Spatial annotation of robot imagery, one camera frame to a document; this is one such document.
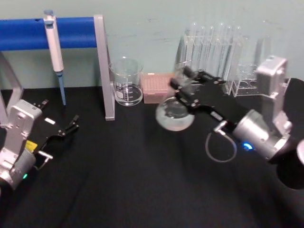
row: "test tube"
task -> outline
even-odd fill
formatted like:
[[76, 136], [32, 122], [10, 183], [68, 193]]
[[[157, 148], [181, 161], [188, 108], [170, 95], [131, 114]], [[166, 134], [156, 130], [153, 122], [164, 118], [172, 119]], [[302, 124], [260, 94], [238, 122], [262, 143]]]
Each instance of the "test tube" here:
[[190, 29], [186, 31], [186, 59], [187, 66], [191, 66], [191, 58], [194, 46], [194, 37], [196, 34], [196, 22], [191, 23]]
[[258, 66], [261, 61], [263, 44], [264, 44], [264, 38], [257, 39], [253, 65]]
[[271, 55], [271, 37], [266, 35], [264, 38], [264, 54], [262, 61], [268, 58]]
[[209, 61], [209, 57], [210, 57], [211, 41], [212, 41], [213, 35], [214, 35], [214, 27], [211, 26], [209, 28], [208, 34], [207, 34], [207, 32], [205, 32], [205, 34], [206, 35], [203, 39], [203, 48], [202, 48], [202, 52], [201, 52], [200, 65], [201, 65], [201, 69], [207, 71], [208, 61]]
[[200, 53], [202, 51], [202, 39], [205, 34], [205, 27], [202, 26], [196, 33], [195, 39], [194, 39], [194, 49], [192, 53], [192, 60], [191, 60], [191, 69], [196, 71], [200, 67]]
[[231, 26], [226, 27], [225, 35], [223, 37], [223, 45], [221, 51], [221, 58], [219, 62], [219, 70], [218, 70], [218, 77], [223, 78], [224, 73], [227, 67], [228, 55], [229, 55], [229, 47], [233, 39], [233, 31]]
[[176, 53], [176, 58], [175, 58], [175, 63], [180, 63], [184, 62], [186, 60], [186, 46], [185, 46], [185, 36], [182, 36], [180, 38], [180, 43], [177, 48], [177, 53]]
[[224, 37], [225, 25], [224, 23], [220, 23], [216, 35], [211, 42], [211, 51], [213, 52], [212, 59], [209, 61], [209, 66], [207, 71], [214, 76], [218, 76], [219, 73], [219, 63], [221, 58], [221, 48], [222, 48], [222, 40]]
[[233, 32], [227, 67], [224, 74], [224, 80], [227, 81], [226, 89], [228, 94], [231, 93], [233, 81], [237, 79], [238, 62], [241, 55], [243, 42], [244, 41], [241, 36], [241, 27], [238, 26]]

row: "white cable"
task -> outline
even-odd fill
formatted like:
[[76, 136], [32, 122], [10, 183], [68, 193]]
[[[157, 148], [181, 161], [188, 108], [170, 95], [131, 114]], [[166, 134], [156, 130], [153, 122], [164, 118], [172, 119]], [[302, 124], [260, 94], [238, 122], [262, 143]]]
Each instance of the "white cable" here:
[[232, 155], [231, 158], [229, 158], [229, 159], [227, 159], [227, 160], [219, 160], [219, 159], [216, 159], [215, 157], [213, 157], [213, 156], [211, 155], [210, 151], [209, 151], [209, 140], [210, 140], [211, 134], [212, 134], [212, 132], [210, 132], [210, 133], [208, 134], [208, 136], [207, 136], [207, 138], [206, 138], [206, 143], [205, 143], [205, 150], [206, 150], [206, 154], [208, 155], [208, 157], [209, 157], [210, 159], [212, 159], [213, 161], [215, 161], [215, 162], [220, 162], [220, 163], [226, 163], [226, 162], [232, 161], [232, 160], [236, 157], [237, 151], [238, 151], [237, 145], [236, 145], [236, 143], [233, 141], [233, 139], [231, 139], [231, 138], [230, 138], [229, 136], [227, 136], [226, 134], [222, 134], [226, 139], [228, 139], [228, 140], [231, 142], [234, 151], [233, 151], [233, 155]]

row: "pipette tip box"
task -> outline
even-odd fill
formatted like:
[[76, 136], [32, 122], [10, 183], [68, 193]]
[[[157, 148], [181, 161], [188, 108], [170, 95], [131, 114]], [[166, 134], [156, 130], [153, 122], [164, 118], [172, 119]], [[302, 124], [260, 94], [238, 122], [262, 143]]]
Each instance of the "pipette tip box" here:
[[158, 104], [167, 95], [174, 73], [147, 73], [142, 76], [143, 102]]

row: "white pipette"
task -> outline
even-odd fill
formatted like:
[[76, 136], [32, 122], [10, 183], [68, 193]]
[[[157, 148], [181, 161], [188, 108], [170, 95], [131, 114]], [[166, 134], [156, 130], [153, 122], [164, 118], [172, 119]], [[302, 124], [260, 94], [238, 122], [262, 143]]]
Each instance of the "white pipette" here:
[[61, 48], [59, 43], [59, 36], [57, 30], [56, 17], [52, 10], [45, 10], [44, 26], [47, 34], [48, 48], [51, 54], [53, 69], [58, 76], [62, 103], [66, 106], [66, 95], [63, 83], [63, 61], [61, 55]]

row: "pipette stand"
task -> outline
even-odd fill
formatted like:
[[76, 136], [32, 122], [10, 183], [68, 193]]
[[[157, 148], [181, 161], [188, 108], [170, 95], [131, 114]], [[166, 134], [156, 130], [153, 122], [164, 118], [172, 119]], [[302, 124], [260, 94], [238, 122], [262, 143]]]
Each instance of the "pipette stand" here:
[[[102, 15], [83, 18], [57, 18], [61, 48], [97, 48], [102, 82], [105, 119], [115, 119], [113, 83]], [[43, 19], [0, 20], [0, 51], [48, 49]]]

